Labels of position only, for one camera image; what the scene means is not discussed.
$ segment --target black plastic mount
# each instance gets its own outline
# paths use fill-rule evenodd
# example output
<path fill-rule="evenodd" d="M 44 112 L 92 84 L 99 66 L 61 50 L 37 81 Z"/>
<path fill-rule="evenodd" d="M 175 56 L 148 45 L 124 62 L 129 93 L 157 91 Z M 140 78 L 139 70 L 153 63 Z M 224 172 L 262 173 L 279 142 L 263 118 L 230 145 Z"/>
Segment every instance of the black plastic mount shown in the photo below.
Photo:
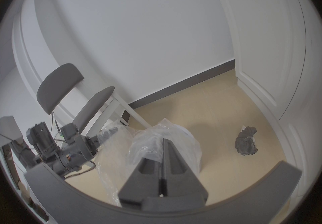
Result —
<path fill-rule="evenodd" d="M 205 206 L 207 190 L 172 141 L 163 140 L 163 162 L 142 158 L 119 192 L 123 207 L 179 211 Z"/>

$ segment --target chair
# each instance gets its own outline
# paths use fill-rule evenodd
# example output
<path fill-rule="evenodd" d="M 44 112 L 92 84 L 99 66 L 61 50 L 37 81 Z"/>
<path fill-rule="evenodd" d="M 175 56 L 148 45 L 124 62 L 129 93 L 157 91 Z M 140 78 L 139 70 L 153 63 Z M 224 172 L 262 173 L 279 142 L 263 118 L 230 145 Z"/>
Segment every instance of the chair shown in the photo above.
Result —
<path fill-rule="evenodd" d="M 73 64 L 67 63 L 61 65 L 50 73 L 39 86 L 37 100 L 40 106 L 47 114 L 51 114 L 62 99 L 83 79 L 83 75 Z M 73 120 L 72 123 L 78 127 L 79 133 L 82 133 L 89 121 L 103 107 L 109 98 L 113 99 L 110 100 L 110 103 L 92 125 L 86 136 L 93 137 L 99 133 L 103 125 L 119 105 L 122 105 L 123 108 L 144 127 L 151 127 L 151 125 L 149 125 L 119 96 L 119 94 L 115 92 L 115 87 L 110 86 L 96 93 Z M 121 122 L 128 125 L 125 120 L 121 117 L 119 118 Z"/>

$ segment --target white door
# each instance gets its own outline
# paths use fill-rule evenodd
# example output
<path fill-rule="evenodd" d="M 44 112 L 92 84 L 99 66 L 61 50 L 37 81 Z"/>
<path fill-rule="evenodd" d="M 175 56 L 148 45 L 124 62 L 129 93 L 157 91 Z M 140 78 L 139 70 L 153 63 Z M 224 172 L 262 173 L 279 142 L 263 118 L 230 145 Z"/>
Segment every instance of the white door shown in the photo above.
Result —
<path fill-rule="evenodd" d="M 299 0 L 221 0 L 236 76 L 280 119 L 299 83 L 305 26 Z"/>

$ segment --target beige tile floor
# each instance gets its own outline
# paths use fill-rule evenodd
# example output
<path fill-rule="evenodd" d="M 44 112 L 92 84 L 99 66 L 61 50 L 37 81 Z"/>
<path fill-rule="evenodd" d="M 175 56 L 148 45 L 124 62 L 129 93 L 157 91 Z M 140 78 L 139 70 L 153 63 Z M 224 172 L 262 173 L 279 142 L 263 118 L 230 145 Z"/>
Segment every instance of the beige tile floor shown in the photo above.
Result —
<path fill-rule="evenodd" d="M 136 111 L 151 125 L 167 118 L 187 128 L 199 141 L 203 152 L 199 179 L 209 193 L 207 205 L 241 192 L 279 161 L 286 160 L 272 127 L 237 86 L 234 69 Z M 143 129 L 133 118 L 129 123 L 135 129 Z M 241 156 L 235 149 L 235 139 L 243 125 L 257 128 L 258 152 L 254 155 Z M 67 179 L 67 182 L 94 198 L 106 201 L 96 171 Z M 283 219 L 287 208 L 288 205 L 273 223 Z"/>

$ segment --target transparent plastic bag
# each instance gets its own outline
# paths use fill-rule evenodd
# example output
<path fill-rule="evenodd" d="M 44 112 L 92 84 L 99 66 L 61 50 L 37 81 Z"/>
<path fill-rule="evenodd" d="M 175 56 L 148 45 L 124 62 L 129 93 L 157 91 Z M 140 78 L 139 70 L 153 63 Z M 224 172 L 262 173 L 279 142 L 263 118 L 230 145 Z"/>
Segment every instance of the transparent plastic bag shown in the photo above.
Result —
<path fill-rule="evenodd" d="M 115 127 L 118 128 L 116 133 L 112 131 Z M 118 192 L 142 158 L 162 162 L 164 138 L 174 143 L 198 177 L 202 152 L 199 142 L 187 133 L 167 119 L 139 131 L 119 122 L 107 125 L 97 136 L 101 149 L 94 161 L 99 178 L 107 190 L 108 202 L 121 206 Z"/>

